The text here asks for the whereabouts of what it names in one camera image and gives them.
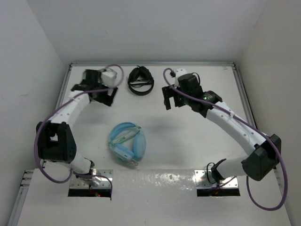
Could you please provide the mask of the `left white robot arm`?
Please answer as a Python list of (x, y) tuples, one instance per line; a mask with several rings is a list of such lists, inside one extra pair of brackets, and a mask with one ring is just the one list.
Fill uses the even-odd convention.
[(68, 100), (36, 127), (34, 157), (60, 163), (71, 175), (91, 179), (94, 163), (77, 150), (72, 127), (91, 102), (111, 106), (118, 91), (117, 72), (109, 67), (86, 69), (80, 83), (73, 85)]

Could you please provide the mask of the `light blue headphones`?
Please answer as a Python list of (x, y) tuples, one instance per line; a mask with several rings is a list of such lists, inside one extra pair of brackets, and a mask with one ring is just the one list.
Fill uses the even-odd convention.
[(131, 122), (118, 124), (109, 134), (108, 146), (118, 160), (135, 168), (146, 151), (144, 131), (140, 126)]

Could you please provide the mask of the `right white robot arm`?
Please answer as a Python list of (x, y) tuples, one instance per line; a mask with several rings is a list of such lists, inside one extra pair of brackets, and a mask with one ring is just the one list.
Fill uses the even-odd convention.
[(189, 106), (192, 111), (210, 120), (231, 136), (244, 150), (246, 155), (232, 160), (222, 159), (211, 168), (211, 177), (220, 183), (229, 177), (249, 176), (261, 181), (279, 163), (274, 150), (281, 148), (277, 135), (261, 136), (259, 132), (245, 125), (215, 92), (204, 91), (200, 77), (179, 68), (170, 72), (174, 84), (162, 88), (166, 109), (171, 108), (170, 98), (176, 107)]

